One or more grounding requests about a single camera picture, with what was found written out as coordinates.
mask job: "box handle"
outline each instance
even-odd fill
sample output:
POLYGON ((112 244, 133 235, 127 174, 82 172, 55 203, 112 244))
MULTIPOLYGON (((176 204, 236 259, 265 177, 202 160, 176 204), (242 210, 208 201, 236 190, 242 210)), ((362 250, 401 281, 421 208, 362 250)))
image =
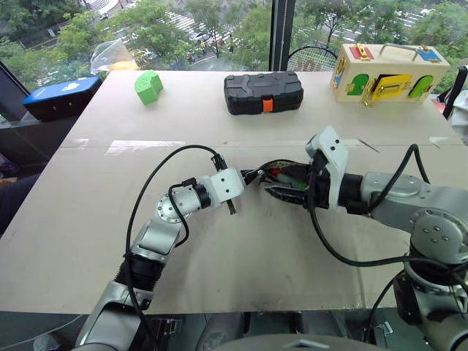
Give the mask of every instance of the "box handle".
POLYGON ((415 55, 412 57, 411 61, 414 61, 414 60, 416 59, 416 56, 418 56, 418 49, 408 48, 407 46, 399 45, 399 44, 392 44, 391 42, 388 42, 387 44, 384 44, 384 45, 382 46, 382 49, 380 49, 379 55, 382 54, 383 50, 384 50, 387 46, 391 46, 391 47, 393 47, 393 48, 398 48, 398 49, 405 49, 405 50, 414 51, 414 52, 415 52, 415 55))

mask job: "green foam block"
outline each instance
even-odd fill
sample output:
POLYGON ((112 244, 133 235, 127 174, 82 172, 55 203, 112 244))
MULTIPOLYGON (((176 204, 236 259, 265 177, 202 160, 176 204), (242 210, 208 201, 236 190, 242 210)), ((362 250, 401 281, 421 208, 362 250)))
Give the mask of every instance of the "green foam block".
POLYGON ((135 81, 135 91, 144 105, 158 100, 158 93, 161 89, 161 79, 155 71, 147 71, 135 81))

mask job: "window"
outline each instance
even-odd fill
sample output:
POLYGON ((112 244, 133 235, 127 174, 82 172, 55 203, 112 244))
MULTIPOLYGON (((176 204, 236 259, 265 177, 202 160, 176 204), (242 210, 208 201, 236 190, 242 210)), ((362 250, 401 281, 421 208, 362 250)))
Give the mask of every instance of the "window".
POLYGON ((0 60, 33 91, 90 76, 98 44, 121 39, 141 69, 267 70, 271 0, 10 0, 0 60))
MULTIPOLYGON (((296 0, 290 52, 318 45, 392 42, 434 46, 453 66, 468 57, 468 4, 433 0, 296 0)), ((451 87, 449 71, 434 92, 451 87)))

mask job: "tabletop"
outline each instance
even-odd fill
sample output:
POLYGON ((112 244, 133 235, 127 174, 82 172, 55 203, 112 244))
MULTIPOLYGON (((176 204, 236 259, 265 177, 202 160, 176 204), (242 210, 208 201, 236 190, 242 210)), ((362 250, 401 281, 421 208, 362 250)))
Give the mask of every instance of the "tabletop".
MULTIPOLYGON (((330 75, 309 72, 299 73, 299 110, 231 116, 222 96, 226 72, 160 72, 165 90, 147 107, 132 90, 138 74, 106 79, 1 238, 1 310, 89 313, 122 261, 127 222, 146 177, 187 143, 216 147, 238 169, 277 158, 307 162, 305 142, 332 124, 349 148, 350 173, 393 172, 418 141, 433 184, 468 189, 468 148, 430 102, 336 104, 330 75)), ((134 237, 169 185, 214 173, 209 157, 186 151, 162 169, 143 197, 134 237)), ((406 173, 418 176, 414 162, 406 173)), ((234 203, 234 216, 222 206, 191 217, 191 237, 174 250, 149 313, 370 307, 401 270, 343 265, 323 248, 305 210, 256 183, 234 203)), ((328 240, 350 258, 408 250, 402 231, 343 210, 317 215, 328 240)), ((394 305, 391 294, 383 305, 394 305)))

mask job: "black tool case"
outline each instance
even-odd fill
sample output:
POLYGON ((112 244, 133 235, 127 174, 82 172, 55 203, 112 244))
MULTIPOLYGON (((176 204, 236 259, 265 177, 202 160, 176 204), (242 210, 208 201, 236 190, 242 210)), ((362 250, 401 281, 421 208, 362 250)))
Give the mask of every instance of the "black tool case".
POLYGON ((296 110, 303 89, 294 72, 228 75, 224 79, 227 109, 233 115, 296 110))

